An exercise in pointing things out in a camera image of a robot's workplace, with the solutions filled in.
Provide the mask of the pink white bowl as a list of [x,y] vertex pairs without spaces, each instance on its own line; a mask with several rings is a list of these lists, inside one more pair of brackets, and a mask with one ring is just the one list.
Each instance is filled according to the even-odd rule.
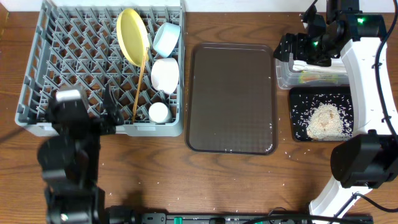
[[178,62],[174,58],[158,59],[151,70],[152,86],[170,95],[177,89],[179,76]]

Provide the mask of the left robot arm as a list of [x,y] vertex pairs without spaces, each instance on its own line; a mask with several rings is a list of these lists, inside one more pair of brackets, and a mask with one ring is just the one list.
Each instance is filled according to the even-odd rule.
[[80,87],[62,88],[49,101],[45,118],[57,135],[37,153],[47,184],[47,223],[109,222],[105,192],[97,186],[100,137],[115,134],[123,116],[109,85],[103,97],[106,113],[99,117],[88,114],[88,97]]

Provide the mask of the wooden chopstick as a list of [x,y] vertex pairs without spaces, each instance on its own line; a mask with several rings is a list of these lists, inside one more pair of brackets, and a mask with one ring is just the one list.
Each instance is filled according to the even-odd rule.
[[141,83],[142,83],[142,79],[144,76],[144,72],[146,70],[146,60],[148,58],[148,51],[149,51],[149,47],[146,47],[144,54],[143,54],[143,58],[142,58],[142,63],[141,63],[141,69],[140,69],[140,74],[139,74],[139,80],[138,80],[138,84],[137,84],[137,91],[136,91],[136,95],[135,95],[135,99],[134,99],[134,105],[133,105],[133,109],[132,109],[132,122],[135,122],[136,119],[136,111],[137,111],[137,105],[138,105],[138,100],[139,100],[139,95],[140,95],[140,91],[141,91]]

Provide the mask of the yellow plate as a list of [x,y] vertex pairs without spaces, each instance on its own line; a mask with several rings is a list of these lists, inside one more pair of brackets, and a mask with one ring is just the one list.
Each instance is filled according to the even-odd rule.
[[142,67],[144,55],[150,43],[146,26],[140,15],[131,8],[123,10],[116,23],[117,40],[125,58],[133,65]]

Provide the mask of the light blue bowl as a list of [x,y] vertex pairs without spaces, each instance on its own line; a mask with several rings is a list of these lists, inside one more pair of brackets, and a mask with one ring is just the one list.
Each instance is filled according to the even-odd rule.
[[163,23],[153,41],[154,50],[163,58],[167,58],[175,48],[180,37],[181,28],[169,22]]

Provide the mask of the white plastic cup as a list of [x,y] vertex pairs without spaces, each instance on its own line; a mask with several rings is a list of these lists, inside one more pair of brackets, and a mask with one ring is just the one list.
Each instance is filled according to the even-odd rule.
[[165,124],[172,121],[172,114],[166,104],[156,102],[149,108],[149,119],[157,124]]

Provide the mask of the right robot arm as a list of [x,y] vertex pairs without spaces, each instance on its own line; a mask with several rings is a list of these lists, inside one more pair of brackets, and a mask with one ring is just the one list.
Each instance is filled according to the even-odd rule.
[[387,27],[380,14],[365,14],[358,1],[329,0],[326,14],[311,5],[300,16],[304,33],[285,34],[274,57],[329,67],[340,58],[353,104],[352,138],[331,153],[332,176],[309,203],[307,223],[346,223],[360,198],[397,177],[397,108],[386,64]]

